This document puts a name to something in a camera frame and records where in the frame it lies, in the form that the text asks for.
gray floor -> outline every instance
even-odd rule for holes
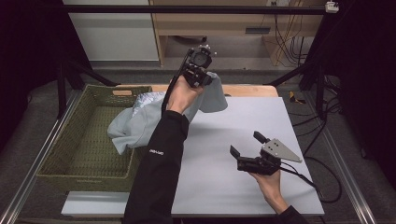
[[[121,83],[167,83],[178,69],[181,58],[186,52],[186,47],[195,46],[196,40],[183,38],[171,39],[164,67],[140,66],[109,68],[101,67],[97,72],[105,77]],[[218,52],[214,59],[213,67],[224,84],[262,84],[285,74],[290,68],[273,67],[269,62],[268,55],[261,50],[263,43],[260,38],[241,39],[238,37],[209,37],[208,44]],[[95,83],[94,80],[84,77],[87,82]],[[290,113],[312,114],[309,104],[292,103],[289,99],[290,91],[294,91],[297,99],[305,99],[314,94],[313,91],[301,92],[296,83],[299,78],[289,80],[284,85],[277,87],[279,96],[283,97],[285,105]],[[326,91],[325,98],[329,100],[333,95]],[[37,88],[31,92],[31,102],[24,114],[21,123],[0,155],[0,212],[3,213],[17,192],[25,175],[35,161],[40,148],[43,146],[47,135],[56,121],[57,115],[57,91],[56,83]],[[312,116],[296,116],[290,114],[292,123],[297,123]],[[308,133],[318,126],[314,120],[305,125],[295,127],[296,135]],[[339,113],[330,114],[327,129],[339,150],[342,152],[350,172],[356,179],[359,189],[377,223],[396,223],[396,193],[382,175],[375,161],[361,157],[360,145],[354,138],[345,118]],[[307,148],[318,130],[298,137],[302,150]],[[335,171],[334,162],[329,155],[329,145],[323,135],[310,149],[309,156],[315,157]],[[334,198],[337,192],[337,184],[334,178],[313,161],[307,162],[314,181],[321,188],[327,199]],[[30,196],[22,208],[19,218],[44,218],[81,221],[70,217],[63,217],[60,213],[64,204],[63,192],[53,188],[41,180],[35,182]],[[337,203],[323,204],[326,215],[326,223],[361,223],[356,209],[343,188],[343,195]],[[311,223],[321,223],[317,217],[309,218]],[[117,221],[116,219],[99,219]]]

black long sleeve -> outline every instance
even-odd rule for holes
[[[124,224],[173,223],[171,211],[188,129],[186,117],[174,111],[163,113],[137,170]]]
[[[308,224],[308,221],[293,206],[276,216],[279,224]]]

hand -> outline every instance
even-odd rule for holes
[[[204,92],[204,88],[199,86],[192,88],[186,81],[186,78],[180,76],[169,97],[167,110],[173,110],[177,113],[183,112],[194,102],[195,98]]]
[[[265,201],[270,204],[277,214],[281,214],[288,209],[289,206],[280,193],[280,170],[272,175],[249,174],[257,180]]]

white cabinet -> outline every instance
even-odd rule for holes
[[[65,5],[148,5],[147,0],[64,0]],[[150,14],[70,13],[91,62],[158,61]]]

basket handle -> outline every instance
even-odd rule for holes
[[[132,91],[113,91],[113,95],[129,96],[129,95],[132,95]]]

